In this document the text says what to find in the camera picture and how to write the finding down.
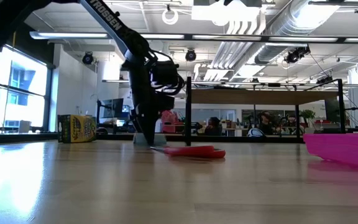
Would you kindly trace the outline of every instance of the pink plastic tray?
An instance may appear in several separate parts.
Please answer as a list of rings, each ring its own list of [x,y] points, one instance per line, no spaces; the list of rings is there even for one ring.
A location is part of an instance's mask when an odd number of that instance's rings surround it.
[[[305,134],[303,140],[314,156],[358,166],[358,134]]]

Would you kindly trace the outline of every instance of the potted plant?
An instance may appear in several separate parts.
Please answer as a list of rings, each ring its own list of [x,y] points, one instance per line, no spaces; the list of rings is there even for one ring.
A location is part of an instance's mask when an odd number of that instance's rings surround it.
[[[303,110],[300,113],[300,116],[305,121],[306,127],[309,127],[309,124],[311,122],[311,119],[314,119],[316,117],[316,113],[312,110]]]

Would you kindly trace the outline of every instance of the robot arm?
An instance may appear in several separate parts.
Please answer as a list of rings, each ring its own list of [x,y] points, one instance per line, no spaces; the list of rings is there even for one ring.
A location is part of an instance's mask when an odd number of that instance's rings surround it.
[[[3,0],[0,3],[0,48],[34,10],[51,2],[80,3],[116,41],[126,58],[123,67],[129,71],[134,105],[131,118],[136,130],[143,132],[147,142],[153,144],[158,114],[173,108],[171,95],[176,95],[185,82],[178,75],[173,60],[158,62],[155,53],[160,53],[150,49],[149,43],[139,33],[125,26],[119,13],[112,12],[103,0]],[[174,91],[156,91],[161,88]]]

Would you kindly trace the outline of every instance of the security camera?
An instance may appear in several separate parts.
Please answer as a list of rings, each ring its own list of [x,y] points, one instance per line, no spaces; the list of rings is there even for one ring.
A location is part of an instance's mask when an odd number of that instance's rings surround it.
[[[82,62],[85,64],[85,65],[92,65],[93,63],[93,52],[85,52],[85,55],[84,57],[82,58]]]
[[[196,52],[194,51],[194,49],[187,50],[186,57],[185,57],[186,61],[192,62],[192,61],[196,60],[196,57],[197,57],[197,55],[196,55]]]

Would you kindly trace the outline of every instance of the cardboard box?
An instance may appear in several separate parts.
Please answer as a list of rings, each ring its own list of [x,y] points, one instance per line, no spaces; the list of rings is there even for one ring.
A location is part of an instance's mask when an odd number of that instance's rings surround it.
[[[58,141],[63,143],[96,140],[96,121],[91,116],[58,115]]]

